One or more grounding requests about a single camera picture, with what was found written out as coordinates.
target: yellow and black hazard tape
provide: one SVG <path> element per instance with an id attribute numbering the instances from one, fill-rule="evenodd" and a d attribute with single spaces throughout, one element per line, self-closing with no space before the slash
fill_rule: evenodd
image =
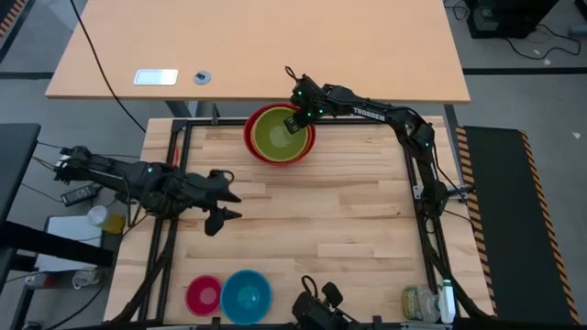
<path id="1" fill-rule="evenodd" d="M 524 147 L 526 148 L 526 154 L 528 156 L 528 164 L 530 165 L 530 170 L 532 171 L 532 177 L 534 179 L 534 184 L 536 186 L 536 194 L 538 200 L 540 201 L 540 207 L 542 208 L 544 224 L 546 225 L 548 237 L 550 238 L 552 254 L 554 255 L 554 259 L 557 261 L 557 268 L 559 269 L 560 281 L 562 282 L 562 290 L 565 291 L 565 295 L 567 296 L 567 304 L 569 305 L 570 317 L 576 324 L 578 324 L 580 321 L 579 314 L 577 313 L 577 306 L 575 306 L 575 301 L 572 298 L 572 293 L 570 292 L 569 280 L 567 279 L 565 266 L 562 262 L 559 244 L 557 243 L 557 236 L 554 233 L 554 225 L 550 220 L 550 212 L 548 211 L 547 200 L 544 197 L 544 192 L 542 192 L 542 184 L 540 183 L 540 177 L 538 176 L 538 170 L 536 169 L 536 163 L 534 162 L 534 154 L 532 153 L 532 148 L 530 148 L 530 141 L 528 139 L 528 135 L 524 131 L 520 131 L 520 133 L 522 134 L 522 139 L 524 140 Z"/>
<path id="2" fill-rule="evenodd" d="M 469 154 L 469 144 L 467 143 L 467 132 L 463 126 L 458 126 L 457 139 L 459 145 L 460 165 L 462 170 L 462 179 L 468 185 L 474 185 L 473 168 L 471 167 L 471 154 Z M 467 206 L 469 208 L 469 218 L 471 219 L 473 234 L 475 236 L 475 245 L 479 253 L 479 260 L 485 275 L 485 283 L 487 284 L 487 292 L 492 302 L 493 313 L 497 315 L 497 305 L 493 293 L 492 277 L 489 269 L 489 259 L 487 259 L 487 250 L 485 249 L 485 236 L 483 235 L 483 226 L 481 223 L 481 213 L 479 212 L 479 204 L 477 201 L 477 193 L 471 192 L 468 194 Z"/>
<path id="3" fill-rule="evenodd" d="M 17 0 L 13 5 L 4 20 L 0 23 L 0 38 L 2 38 L 16 21 L 18 14 L 25 7 L 25 0 Z"/>

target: teal bowl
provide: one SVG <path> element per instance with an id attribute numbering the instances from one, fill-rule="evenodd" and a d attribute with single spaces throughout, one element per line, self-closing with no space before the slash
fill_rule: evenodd
<path id="1" fill-rule="evenodd" d="M 232 274 L 224 283 L 220 305 L 235 325 L 254 325 L 271 307 L 271 286 L 263 275 L 244 269 Z"/>

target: wooden tabletop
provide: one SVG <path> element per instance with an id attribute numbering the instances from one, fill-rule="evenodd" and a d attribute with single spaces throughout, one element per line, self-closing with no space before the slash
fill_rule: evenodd
<path id="1" fill-rule="evenodd" d="M 131 99 L 281 100 L 291 66 L 393 102 L 470 101 L 440 0 L 90 0 L 83 22 L 115 93 Z M 174 86 L 135 86 L 176 69 Z M 208 71 L 207 85 L 194 75 Z M 111 98 L 78 27 L 46 95 Z"/>
<path id="2" fill-rule="evenodd" d="M 436 128 L 441 168 L 457 180 L 442 117 L 426 120 Z M 150 120 L 143 160 L 165 161 L 171 123 Z M 165 324 L 209 323 L 211 317 L 193 316 L 185 307 L 186 287 L 199 275 L 225 281 L 243 269 L 257 270 L 271 283 L 273 304 L 262 323 L 294 320 L 291 310 L 305 274 L 320 287 L 334 282 L 344 296 L 342 310 L 362 322 L 370 322 L 375 314 L 384 322 L 404 320 L 402 290 L 426 284 L 426 273 L 403 149 L 384 125 L 317 126 L 316 132 L 316 144 L 303 161 L 278 168 L 249 154 L 241 126 L 194 128 L 187 170 L 233 171 L 231 190 L 243 201 L 229 208 L 243 217 L 208 237 L 206 214 L 194 209 L 181 215 Z M 462 204 L 450 202 L 447 209 L 467 216 Z M 442 216 L 442 225 L 455 277 L 490 313 L 471 225 L 450 214 Z M 152 228 L 153 220 L 148 219 L 122 241 L 106 320 L 122 310 L 140 285 Z M 155 314 L 158 285 L 153 287 L 150 316 Z M 213 316 L 228 322 L 221 311 Z"/>

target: small container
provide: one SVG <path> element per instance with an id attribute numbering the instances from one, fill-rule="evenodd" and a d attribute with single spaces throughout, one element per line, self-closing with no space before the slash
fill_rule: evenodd
<path id="1" fill-rule="evenodd" d="M 102 205 L 92 207 L 87 216 L 90 224 L 112 234 L 120 234 L 125 225 L 125 218 L 122 215 L 110 213 Z"/>
<path id="2" fill-rule="evenodd" d="M 203 275 L 192 280 L 185 292 L 185 306 L 196 316 L 208 316 L 220 306 L 222 285 L 214 276 Z"/>
<path id="3" fill-rule="evenodd" d="M 451 324 L 457 314 L 450 280 L 442 281 L 442 286 L 438 287 L 438 295 L 432 293 L 426 285 L 406 287 L 402 294 L 402 306 L 406 319 L 429 324 L 435 323 L 438 319 L 443 324 Z"/>
<path id="4" fill-rule="evenodd" d="M 97 284 L 102 279 L 102 272 L 98 269 L 78 270 L 73 274 L 72 285 L 75 290 L 80 290 L 87 286 Z"/>

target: wooden table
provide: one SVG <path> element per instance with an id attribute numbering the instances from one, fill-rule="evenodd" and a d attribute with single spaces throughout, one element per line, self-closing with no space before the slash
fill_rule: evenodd
<path id="1" fill-rule="evenodd" d="M 372 99 L 470 101 L 440 0 L 90 0 L 82 19 L 121 98 L 289 99 L 289 65 Z M 176 69 L 179 79 L 135 86 L 138 69 Z M 195 84 L 199 71 L 211 82 Z M 112 97 L 79 27 L 46 95 Z"/>
<path id="2" fill-rule="evenodd" d="M 442 117 L 426 121 L 436 129 L 441 168 L 457 180 Z M 142 160 L 165 160 L 171 124 L 171 119 L 150 120 Z M 316 131 L 314 149 L 303 161 L 277 168 L 249 154 L 242 126 L 193 130 L 187 170 L 234 171 L 231 190 L 243 202 L 229 207 L 243 217 L 208 237 L 206 214 L 188 210 L 181 215 L 165 324 L 209 323 L 211 317 L 195 317 L 185 308 L 187 285 L 202 274 L 225 281 L 242 269 L 258 270 L 271 283 L 273 304 L 262 323 L 294 320 L 291 309 L 305 274 L 319 286 L 337 284 L 345 299 L 341 308 L 362 322 L 370 322 L 375 314 L 384 322 L 404 320 L 401 292 L 406 285 L 426 284 L 426 274 L 403 149 L 384 125 L 318 125 Z M 447 209 L 467 215 L 465 206 L 456 202 L 449 202 Z M 441 221 L 454 276 L 491 314 L 471 225 L 450 214 L 443 214 Z M 152 228 L 149 219 L 125 236 L 106 320 L 122 310 L 143 279 Z M 153 288 L 150 317 L 159 292 L 158 285 Z M 224 315 L 219 311 L 215 316 Z"/>

